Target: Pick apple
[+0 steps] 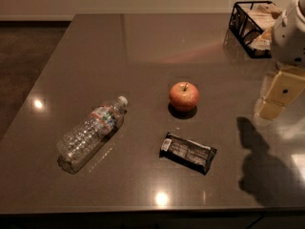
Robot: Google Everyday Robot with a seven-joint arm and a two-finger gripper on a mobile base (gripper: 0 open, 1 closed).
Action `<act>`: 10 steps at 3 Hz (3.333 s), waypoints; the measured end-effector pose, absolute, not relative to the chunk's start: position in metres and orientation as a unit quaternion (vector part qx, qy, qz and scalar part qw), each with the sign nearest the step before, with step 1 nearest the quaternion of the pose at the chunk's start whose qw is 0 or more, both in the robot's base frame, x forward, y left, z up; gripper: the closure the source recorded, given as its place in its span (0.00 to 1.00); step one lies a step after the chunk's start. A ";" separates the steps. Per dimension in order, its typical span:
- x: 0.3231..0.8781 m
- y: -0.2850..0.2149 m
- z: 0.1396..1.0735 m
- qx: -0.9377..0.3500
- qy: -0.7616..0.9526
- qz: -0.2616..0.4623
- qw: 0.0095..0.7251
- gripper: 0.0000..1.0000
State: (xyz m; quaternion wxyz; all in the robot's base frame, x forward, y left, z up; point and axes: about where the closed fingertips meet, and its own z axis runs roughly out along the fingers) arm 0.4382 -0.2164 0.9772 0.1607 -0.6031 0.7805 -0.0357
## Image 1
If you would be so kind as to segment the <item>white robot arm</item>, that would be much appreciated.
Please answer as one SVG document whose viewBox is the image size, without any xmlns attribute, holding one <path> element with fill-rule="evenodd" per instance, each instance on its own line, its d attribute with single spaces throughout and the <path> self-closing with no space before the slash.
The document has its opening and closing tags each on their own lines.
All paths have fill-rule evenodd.
<svg viewBox="0 0 305 229">
<path fill-rule="evenodd" d="M 305 90 L 305 0 L 292 0 L 275 20 L 271 56 L 278 67 L 265 76 L 254 114 L 277 118 Z"/>
</svg>

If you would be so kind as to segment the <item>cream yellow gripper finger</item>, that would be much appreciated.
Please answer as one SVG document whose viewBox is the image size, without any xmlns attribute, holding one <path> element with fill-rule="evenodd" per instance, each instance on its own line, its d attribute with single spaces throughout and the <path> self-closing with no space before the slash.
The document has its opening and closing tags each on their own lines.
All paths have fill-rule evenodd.
<svg viewBox="0 0 305 229">
<path fill-rule="evenodd" d="M 255 113 L 268 120 L 277 118 L 284 111 L 284 107 L 264 99 L 258 99 L 255 104 Z"/>
</svg>

